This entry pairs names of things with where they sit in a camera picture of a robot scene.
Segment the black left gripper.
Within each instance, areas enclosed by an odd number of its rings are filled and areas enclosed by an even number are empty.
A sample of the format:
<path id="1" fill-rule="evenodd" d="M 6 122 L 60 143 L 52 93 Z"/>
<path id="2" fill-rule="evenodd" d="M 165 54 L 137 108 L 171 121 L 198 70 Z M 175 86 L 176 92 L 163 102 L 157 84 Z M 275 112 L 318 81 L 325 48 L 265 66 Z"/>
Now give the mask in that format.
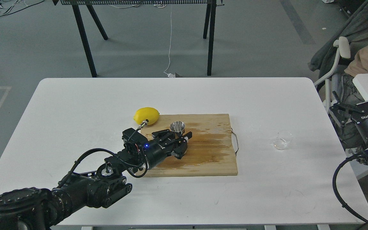
<path id="1" fill-rule="evenodd" d="M 162 163 L 168 156 L 182 159 L 188 149 L 188 140 L 192 138 L 192 132 L 176 138 L 175 132 L 170 129 L 152 132 L 152 139 L 143 146 L 144 154 L 148 160 L 149 169 Z"/>

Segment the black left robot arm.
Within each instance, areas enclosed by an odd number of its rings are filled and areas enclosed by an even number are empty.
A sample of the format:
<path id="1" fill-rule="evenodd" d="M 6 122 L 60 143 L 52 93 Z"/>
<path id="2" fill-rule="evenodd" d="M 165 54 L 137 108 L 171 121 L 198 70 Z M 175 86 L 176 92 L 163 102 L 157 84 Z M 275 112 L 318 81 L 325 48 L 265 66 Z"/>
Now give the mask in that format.
<path id="1" fill-rule="evenodd" d="M 83 207 L 108 208 L 132 191 L 124 172 L 141 178 L 169 156 L 182 159 L 192 132 L 171 126 L 153 132 L 149 140 L 139 132 L 149 123 L 146 119 L 136 129 L 124 130 L 124 148 L 118 153 L 103 148 L 83 153 L 51 190 L 31 187 L 1 194 L 0 230 L 49 230 Z M 96 152 L 110 157 L 96 171 L 76 173 L 82 160 Z"/>

